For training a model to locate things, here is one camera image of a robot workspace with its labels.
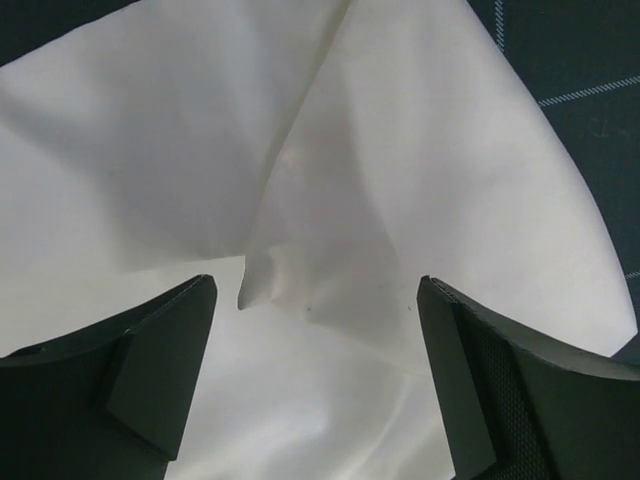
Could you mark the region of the cream pillowcase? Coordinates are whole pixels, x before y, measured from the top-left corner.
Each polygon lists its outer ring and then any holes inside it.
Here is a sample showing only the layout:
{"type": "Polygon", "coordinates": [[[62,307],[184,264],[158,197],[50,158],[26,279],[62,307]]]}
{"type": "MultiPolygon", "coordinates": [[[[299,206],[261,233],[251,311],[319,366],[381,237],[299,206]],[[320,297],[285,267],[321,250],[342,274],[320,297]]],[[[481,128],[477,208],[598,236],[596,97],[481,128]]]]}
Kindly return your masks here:
{"type": "Polygon", "coordinates": [[[1,351],[198,274],[172,479],[448,479],[416,296],[606,357],[596,202],[464,1],[5,1],[1,351]]]}

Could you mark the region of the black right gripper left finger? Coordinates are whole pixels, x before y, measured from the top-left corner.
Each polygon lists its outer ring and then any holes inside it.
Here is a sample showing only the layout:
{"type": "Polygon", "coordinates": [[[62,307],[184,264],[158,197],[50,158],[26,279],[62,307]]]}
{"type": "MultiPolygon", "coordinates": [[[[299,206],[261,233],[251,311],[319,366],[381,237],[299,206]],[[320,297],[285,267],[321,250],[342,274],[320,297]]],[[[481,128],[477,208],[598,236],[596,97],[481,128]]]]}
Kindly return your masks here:
{"type": "Polygon", "coordinates": [[[1,360],[5,479],[162,479],[217,300],[209,275],[1,360]]]}

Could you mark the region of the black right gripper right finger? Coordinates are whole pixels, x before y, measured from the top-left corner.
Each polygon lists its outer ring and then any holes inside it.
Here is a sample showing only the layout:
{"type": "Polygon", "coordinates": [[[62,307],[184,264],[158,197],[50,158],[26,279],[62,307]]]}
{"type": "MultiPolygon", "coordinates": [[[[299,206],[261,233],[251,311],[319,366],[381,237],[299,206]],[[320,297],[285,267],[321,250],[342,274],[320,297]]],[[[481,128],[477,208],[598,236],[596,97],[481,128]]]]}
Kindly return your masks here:
{"type": "Polygon", "coordinates": [[[417,305],[458,479],[635,479],[639,369],[424,277],[417,305]]]}

